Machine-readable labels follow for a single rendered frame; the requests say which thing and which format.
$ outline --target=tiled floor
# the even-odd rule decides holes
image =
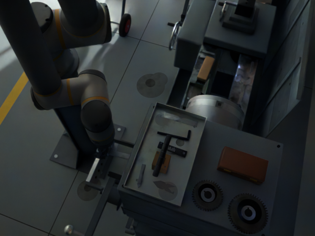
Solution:
[[[44,2],[52,9],[59,8],[57,0],[30,1]],[[98,1],[107,3],[112,21],[119,21],[122,0]],[[168,18],[161,18],[161,25],[180,18],[183,0],[173,2],[174,13],[168,15]],[[116,119],[119,119],[118,114],[126,114],[126,106],[120,108],[119,101],[124,99],[120,87],[136,86],[138,77],[158,72],[159,67],[169,76],[165,95],[159,101],[167,101],[178,71],[173,67],[175,51],[169,51],[165,44],[154,39],[163,37],[164,42],[167,42],[172,28],[168,26],[162,29],[159,24],[155,25],[154,20],[159,18],[159,11],[163,7],[170,10],[168,6],[169,3],[163,0],[127,0],[126,13],[132,16],[128,37],[119,37],[115,33],[117,27],[112,24],[113,37],[110,43],[77,49],[80,57],[79,71],[97,69],[105,74],[110,99],[113,107],[117,105],[118,109]],[[143,58],[140,51],[147,51],[145,55],[150,55],[150,58]],[[155,68],[150,62],[157,63]],[[0,28],[0,106],[22,72],[23,69]],[[151,103],[146,100],[142,106],[143,111],[146,112],[146,107]],[[135,111],[129,105],[128,110]],[[39,111],[34,107],[28,82],[0,125],[0,235],[62,236],[67,224],[72,224],[77,231],[85,233],[100,195],[97,194],[90,201],[80,199],[78,188],[86,174],[49,160],[63,131],[64,128],[53,111]],[[123,146],[119,146],[118,150],[131,152]],[[126,163],[126,159],[114,158],[109,170],[122,174]],[[102,180],[102,184],[107,181],[108,177]],[[127,219],[121,209],[116,211],[116,207],[108,203],[94,235],[101,236],[105,232],[111,236],[126,235],[124,227]]]

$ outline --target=gear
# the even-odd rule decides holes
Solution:
[[[204,180],[197,183],[193,189],[193,202],[203,211],[217,209],[223,200],[223,193],[218,184]]]
[[[229,220],[242,233],[260,232],[267,224],[268,212],[264,203],[252,194],[240,194],[228,207]]]

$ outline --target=silver ball knob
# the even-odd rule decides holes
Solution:
[[[64,233],[66,235],[71,235],[73,233],[73,226],[72,225],[67,225],[65,228],[64,228]]]

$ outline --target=yellow floor marking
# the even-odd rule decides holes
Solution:
[[[11,107],[13,106],[17,98],[19,97],[20,93],[22,92],[27,82],[28,77],[26,76],[25,72],[23,72],[23,74],[13,87],[12,91],[9,93],[8,97],[0,107],[0,125],[3,122],[4,118],[7,116],[8,112],[10,111]]]

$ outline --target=metal tray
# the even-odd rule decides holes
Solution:
[[[140,145],[134,148],[137,149],[137,154],[124,188],[181,206],[206,121],[206,117],[156,103]],[[158,177],[154,177],[152,162],[155,153],[160,151],[157,147],[159,142],[165,140],[165,136],[157,132],[187,137],[189,130],[191,130],[189,140],[172,138],[170,142],[171,146],[187,151],[186,157],[167,151],[171,156],[168,171],[166,174],[160,173]],[[142,165],[145,165],[145,170],[142,183],[138,187]]]

